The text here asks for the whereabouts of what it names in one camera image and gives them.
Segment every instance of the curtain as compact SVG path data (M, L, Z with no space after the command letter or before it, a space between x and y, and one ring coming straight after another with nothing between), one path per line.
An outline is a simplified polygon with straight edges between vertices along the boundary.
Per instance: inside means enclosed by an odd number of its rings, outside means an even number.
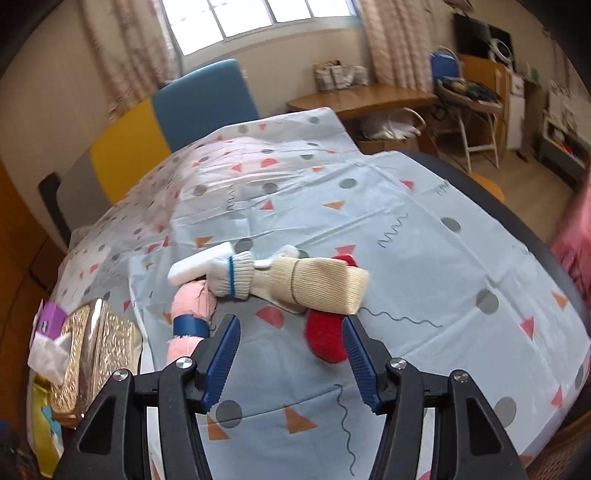
M78 0L116 120L180 75L160 0Z
M379 83L433 91L427 13L419 0L358 0Z

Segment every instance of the squiggly line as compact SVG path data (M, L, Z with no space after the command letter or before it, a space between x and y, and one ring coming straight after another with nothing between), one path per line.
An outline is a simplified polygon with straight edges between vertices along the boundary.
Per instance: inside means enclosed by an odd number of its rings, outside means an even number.
M236 190L234 190L234 185L230 185L230 194L228 195L228 206L226 210L231 212L234 210L234 200L236 200Z
M438 195L443 195L445 192L447 192L447 189L448 189L450 186L451 186L451 185L450 185L450 183L449 183L449 182L446 180L446 181L444 181L444 182L443 182L441 185L439 185L439 186L437 187L437 189L435 190L435 192L436 192Z
M431 325L432 327L435 328L442 328L443 325L435 325L431 320L421 320L420 322L417 322L416 320L413 320L411 318L408 317L400 317L399 319L392 317L392 315L390 315L388 312L379 312L379 313L374 313L372 312L369 308L367 307L361 307L359 310L365 310L366 312L368 312L372 317L379 317L380 315L388 315L392 320L394 320L395 322L401 322L402 320L408 320L411 323L414 323L415 325L421 325L422 323L428 323L429 325Z
M392 238L395 237L396 235L398 235L398 230L397 228L402 226L402 219L406 219L408 218L408 214L404 214L401 215L399 217L396 217L396 221L398 222L398 224L393 224L390 225L390 228L392 229L392 232L385 232L384 236L386 237L386 240L378 240L378 245L381 246L382 248L386 248L386 245L384 244L391 244L392 243Z
M351 454L351 456L353 457L353 461L351 462L351 466L349 467L349 472L351 473L352 476L355 476L355 474L353 473L353 465L355 464L355 462L357 462L357 457L355 456L355 454L351 451L351 448L349 447L350 443L351 443L351 432L349 430L347 430L345 428L345 420L347 418L347 415L349 414L349 410L347 410L347 407L345 407L341 402L340 402L340 398L341 395L343 394L343 385L335 383L335 387L339 387L340 391L339 391L339 395L336 397L336 402L339 404L339 406L341 408L343 408L343 410L345 411L345 415L343 416L343 418L340 421L340 426L341 428L346 432L346 434L349 436L347 438L347 451Z

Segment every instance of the pink blanket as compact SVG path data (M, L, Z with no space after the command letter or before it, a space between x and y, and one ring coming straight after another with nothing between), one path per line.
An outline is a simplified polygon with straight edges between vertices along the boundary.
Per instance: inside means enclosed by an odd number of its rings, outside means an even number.
M591 164L562 220L552 253L577 285L591 314Z

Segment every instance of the chair backrest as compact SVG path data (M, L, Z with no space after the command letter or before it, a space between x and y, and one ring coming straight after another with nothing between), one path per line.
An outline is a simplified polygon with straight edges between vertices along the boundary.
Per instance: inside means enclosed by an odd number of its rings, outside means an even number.
M433 71L433 83L438 84L444 77L458 78L462 76L457 57L452 53L436 51L431 53L431 69Z
M126 113L76 161L57 191L61 214L72 230L91 225L171 153L257 119L236 60L191 72Z

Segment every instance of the purple package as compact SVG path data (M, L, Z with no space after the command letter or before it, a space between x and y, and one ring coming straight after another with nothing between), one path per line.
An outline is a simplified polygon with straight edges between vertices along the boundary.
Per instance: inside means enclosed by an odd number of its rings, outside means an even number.
M37 320L35 331L49 337L51 340L55 340L60 336L61 327L64 325L67 316L67 313L55 303L46 303L41 316Z

